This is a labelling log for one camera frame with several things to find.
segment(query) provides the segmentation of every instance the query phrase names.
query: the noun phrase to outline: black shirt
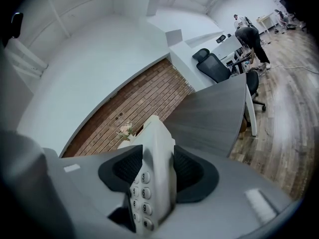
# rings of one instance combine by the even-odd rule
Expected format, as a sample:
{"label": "black shirt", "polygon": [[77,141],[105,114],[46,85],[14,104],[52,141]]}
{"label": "black shirt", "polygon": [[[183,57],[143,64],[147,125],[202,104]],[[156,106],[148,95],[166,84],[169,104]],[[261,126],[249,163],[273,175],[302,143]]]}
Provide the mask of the black shirt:
{"label": "black shirt", "polygon": [[242,27],[236,30],[235,36],[242,39],[243,42],[249,46],[249,48],[253,48],[256,43],[256,39],[259,36],[259,33],[252,27]]}

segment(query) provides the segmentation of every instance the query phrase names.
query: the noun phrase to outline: person's arm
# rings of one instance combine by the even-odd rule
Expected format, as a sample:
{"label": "person's arm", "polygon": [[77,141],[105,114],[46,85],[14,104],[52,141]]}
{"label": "person's arm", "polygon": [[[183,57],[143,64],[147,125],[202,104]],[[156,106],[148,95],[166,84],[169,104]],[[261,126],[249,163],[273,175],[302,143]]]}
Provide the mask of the person's arm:
{"label": "person's arm", "polygon": [[250,63],[254,63],[254,58],[255,58],[255,50],[254,48],[251,48],[251,59],[250,59]]}

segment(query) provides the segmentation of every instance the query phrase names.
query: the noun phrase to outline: cable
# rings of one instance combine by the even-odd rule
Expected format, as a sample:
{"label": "cable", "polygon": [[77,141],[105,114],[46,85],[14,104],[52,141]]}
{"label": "cable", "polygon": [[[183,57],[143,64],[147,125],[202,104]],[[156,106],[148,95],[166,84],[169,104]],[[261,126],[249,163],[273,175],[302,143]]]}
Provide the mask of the cable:
{"label": "cable", "polygon": [[304,69],[306,69],[306,70],[309,71],[309,72],[312,72],[312,73],[314,73],[314,74],[319,74],[319,72],[312,71],[312,70],[310,70],[310,69],[308,69],[308,68],[306,68],[306,67],[303,67],[303,66],[296,66],[296,67],[284,67],[283,65],[278,65],[278,66],[282,66],[282,67],[285,68],[285,69],[304,68]]}

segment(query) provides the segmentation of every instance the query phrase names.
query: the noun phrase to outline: chair seat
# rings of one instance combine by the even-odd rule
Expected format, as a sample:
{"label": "chair seat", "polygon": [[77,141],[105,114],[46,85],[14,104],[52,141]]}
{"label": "chair seat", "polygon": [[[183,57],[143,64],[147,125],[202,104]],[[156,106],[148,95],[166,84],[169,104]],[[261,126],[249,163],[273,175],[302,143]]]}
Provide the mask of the chair seat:
{"label": "chair seat", "polygon": [[246,73],[247,77],[247,86],[250,92],[250,95],[252,96],[257,92],[258,85],[259,85],[259,78],[258,73],[256,71],[250,71]]}

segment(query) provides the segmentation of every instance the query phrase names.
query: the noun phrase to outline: person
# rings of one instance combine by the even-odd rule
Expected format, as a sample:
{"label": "person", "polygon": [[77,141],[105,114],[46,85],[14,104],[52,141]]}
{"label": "person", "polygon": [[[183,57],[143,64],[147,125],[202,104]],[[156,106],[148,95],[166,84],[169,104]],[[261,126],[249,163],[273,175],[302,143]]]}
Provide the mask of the person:
{"label": "person", "polygon": [[240,42],[244,42],[251,49],[251,60],[250,63],[254,62],[255,54],[260,60],[259,67],[266,64],[266,68],[270,69],[271,64],[269,59],[261,47],[259,32],[252,27],[242,27],[235,32],[235,36]]}
{"label": "person", "polygon": [[235,18],[235,28],[238,29],[238,27],[242,28],[242,27],[252,27],[254,29],[256,29],[258,31],[258,29],[253,25],[253,23],[249,20],[249,18],[247,17],[243,17],[240,15],[235,14],[234,15]]}
{"label": "person", "polygon": [[288,16],[284,15],[280,10],[275,10],[275,12],[277,13],[277,20],[279,24],[287,28],[289,25]]}

